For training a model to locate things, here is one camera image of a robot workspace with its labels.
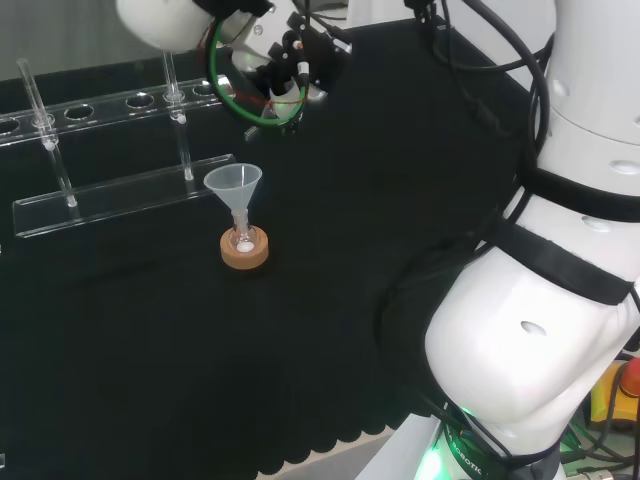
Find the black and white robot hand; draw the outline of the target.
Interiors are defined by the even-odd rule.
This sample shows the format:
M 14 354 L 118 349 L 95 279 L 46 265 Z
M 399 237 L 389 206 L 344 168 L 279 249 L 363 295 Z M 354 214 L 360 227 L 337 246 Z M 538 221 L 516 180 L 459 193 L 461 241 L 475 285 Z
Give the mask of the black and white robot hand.
M 352 53 L 347 31 L 309 1 L 212 1 L 206 74 L 225 109 L 248 126 L 297 130 L 316 90 L 328 94 Z

